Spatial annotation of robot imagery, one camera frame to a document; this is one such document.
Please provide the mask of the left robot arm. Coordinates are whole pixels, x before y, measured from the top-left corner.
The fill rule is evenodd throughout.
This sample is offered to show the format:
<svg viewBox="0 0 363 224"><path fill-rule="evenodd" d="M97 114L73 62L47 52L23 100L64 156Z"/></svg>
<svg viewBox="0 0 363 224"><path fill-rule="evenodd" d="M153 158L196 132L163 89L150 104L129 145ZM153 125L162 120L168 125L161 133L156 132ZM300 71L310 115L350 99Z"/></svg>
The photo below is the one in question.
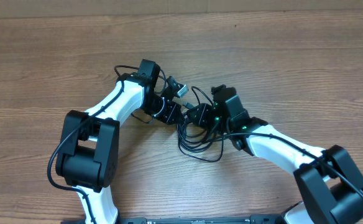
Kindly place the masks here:
<svg viewBox="0 0 363 224"><path fill-rule="evenodd" d="M130 73L118 73L112 92L84 112L65 116L60 143L47 167L49 182L76 192L85 218L82 223L119 223L111 182L116 174L120 127L142 109L165 124L182 123L181 106L173 101L187 92L185 84L166 77L154 61L143 59Z"/></svg>

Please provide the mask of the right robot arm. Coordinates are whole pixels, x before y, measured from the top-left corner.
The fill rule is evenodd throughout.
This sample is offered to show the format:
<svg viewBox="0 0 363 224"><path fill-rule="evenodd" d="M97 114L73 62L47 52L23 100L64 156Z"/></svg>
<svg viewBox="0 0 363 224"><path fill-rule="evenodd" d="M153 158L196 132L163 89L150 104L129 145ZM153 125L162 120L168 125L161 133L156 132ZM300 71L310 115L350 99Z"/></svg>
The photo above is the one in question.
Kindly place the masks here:
<svg viewBox="0 0 363 224"><path fill-rule="evenodd" d="M251 117L237 91L212 88L213 99L185 103L187 123L204 129L202 142L229 139L238 150L265 159L294 176L302 201L282 216L284 223L357 223L363 219L363 175L345 148L310 146Z"/></svg>

